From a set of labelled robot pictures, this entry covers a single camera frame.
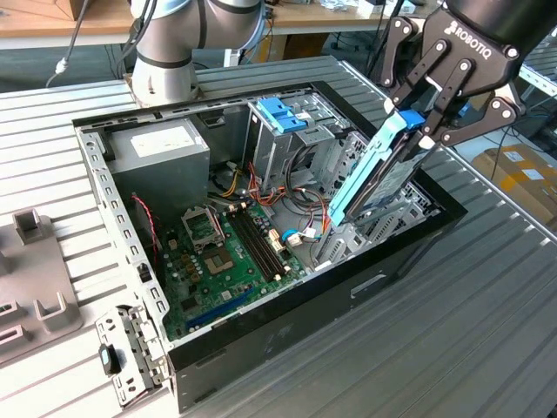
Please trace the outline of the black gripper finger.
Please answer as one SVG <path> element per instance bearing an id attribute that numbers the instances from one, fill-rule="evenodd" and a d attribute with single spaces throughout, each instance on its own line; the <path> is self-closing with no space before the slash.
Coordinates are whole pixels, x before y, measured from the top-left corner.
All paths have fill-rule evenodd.
<path id="1" fill-rule="evenodd" d="M 425 43 L 426 20 L 416 17 L 395 17 L 387 25 L 384 62 L 380 84 L 388 90 L 384 101 L 386 113 L 409 109 L 429 89 L 442 88 L 427 79 L 451 50 L 451 42 L 440 37 Z"/>
<path id="2" fill-rule="evenodd" d="M 464 87 L 475 71 L 470 59 L 462 59 L 454 68 L 417 133 L 419 148 L 457 145 L 469 139 L 497 130 L 517 121 L 525 112 L 514 87 L 508 83 L 494 91 L 482 119 L 470 125 L 453 127 L 452 117 L 459 111 L 457 104 L 464 99 Z"/>

